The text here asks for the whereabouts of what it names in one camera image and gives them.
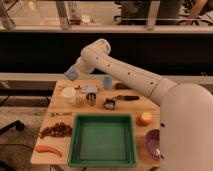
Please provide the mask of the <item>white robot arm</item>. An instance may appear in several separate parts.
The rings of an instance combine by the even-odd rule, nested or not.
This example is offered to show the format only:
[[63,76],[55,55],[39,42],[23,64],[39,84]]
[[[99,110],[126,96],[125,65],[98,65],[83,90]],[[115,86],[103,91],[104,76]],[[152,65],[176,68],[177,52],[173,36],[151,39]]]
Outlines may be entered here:
[[97,68],[160,106],[160,171],[213,171],[213,94],[116,60],[110,51],[99,39],[82,49],[76,67]]

